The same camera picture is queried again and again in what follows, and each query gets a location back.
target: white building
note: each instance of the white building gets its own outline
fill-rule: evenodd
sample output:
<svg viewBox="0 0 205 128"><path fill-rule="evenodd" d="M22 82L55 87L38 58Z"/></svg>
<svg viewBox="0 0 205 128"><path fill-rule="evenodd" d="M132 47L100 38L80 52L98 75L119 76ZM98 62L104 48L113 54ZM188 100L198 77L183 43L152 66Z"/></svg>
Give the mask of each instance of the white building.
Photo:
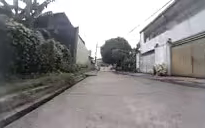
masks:
<svg viewBox="0 0 205 128"><path fill-rule="evenodd" d="M141 72L152 73L155 64L164 63L169 75L205 77L205 0L175 0L140 37Z"/></svg>
<svg viewBox="0 0 205 128"><path fill-rule="evenodd" d="M84 40L78 36L77 46L76 46L76 64L89 65L91 52L87 50Z"/></svg>

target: house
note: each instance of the house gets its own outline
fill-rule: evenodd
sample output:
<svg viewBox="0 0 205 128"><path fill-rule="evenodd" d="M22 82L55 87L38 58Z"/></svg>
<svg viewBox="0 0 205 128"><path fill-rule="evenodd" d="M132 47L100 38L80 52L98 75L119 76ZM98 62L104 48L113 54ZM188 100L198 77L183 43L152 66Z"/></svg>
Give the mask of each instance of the house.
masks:
<svg viewBox="0 0 205 128"><path fill-rule="evenodd" d="M89 63L89 51L79 35L79 27L74 27L65 13L40 16L34 25L36 28L48 30L54 39L66 45L74 58L74 63Z"/></svg>
<svg viewBox="0 0 205 128"><path fill-rule="evenodd" d="M205 78L205 0L175 0L140 32L137 68L152 73Z"/></svg>

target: overcast sky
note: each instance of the overcast sky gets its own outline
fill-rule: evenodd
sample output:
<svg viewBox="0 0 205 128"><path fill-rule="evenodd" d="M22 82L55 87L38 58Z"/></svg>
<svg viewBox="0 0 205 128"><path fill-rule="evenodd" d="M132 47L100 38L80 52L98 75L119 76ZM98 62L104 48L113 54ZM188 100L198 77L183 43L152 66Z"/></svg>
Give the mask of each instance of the overcast sky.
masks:
<svg viewBox="0 0 205 128"><path fill-rule="evenodd" d="M165 5L169 0L55 0L47 10L65 12L88 50L95 55L96 43L102 46L110 38L126 38L132 47L139 41L139 31L129 33L135 26Z"/></svg>

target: garage door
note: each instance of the garage door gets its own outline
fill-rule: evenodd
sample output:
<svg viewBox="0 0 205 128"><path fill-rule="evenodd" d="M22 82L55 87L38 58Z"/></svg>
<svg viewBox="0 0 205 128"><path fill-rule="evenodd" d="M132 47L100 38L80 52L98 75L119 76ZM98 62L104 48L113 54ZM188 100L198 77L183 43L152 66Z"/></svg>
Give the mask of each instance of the garage door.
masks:
<svg viewBox="0 0 205 128"><path fill-rule="evenodd" d="M155 53L143 54L140 59L140 71L144 73L153 73L153 66L155 64Z"/></svg>
<svg viewBox="0 0 205 128"><path fill-rule="evenodd" d="M205 39L172 47L172 74L205 78Z"/></svg>

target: road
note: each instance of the road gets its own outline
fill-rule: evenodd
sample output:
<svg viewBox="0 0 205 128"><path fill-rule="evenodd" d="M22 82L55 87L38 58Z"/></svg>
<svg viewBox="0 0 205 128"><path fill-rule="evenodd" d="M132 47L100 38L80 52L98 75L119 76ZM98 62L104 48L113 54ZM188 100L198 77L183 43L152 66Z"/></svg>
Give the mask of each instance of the road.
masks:
<svg viewBox="0 0 205 128"><path fill-rule="evenodd" d="M205 128L205 89L99 72L7 128Z"/></svg>

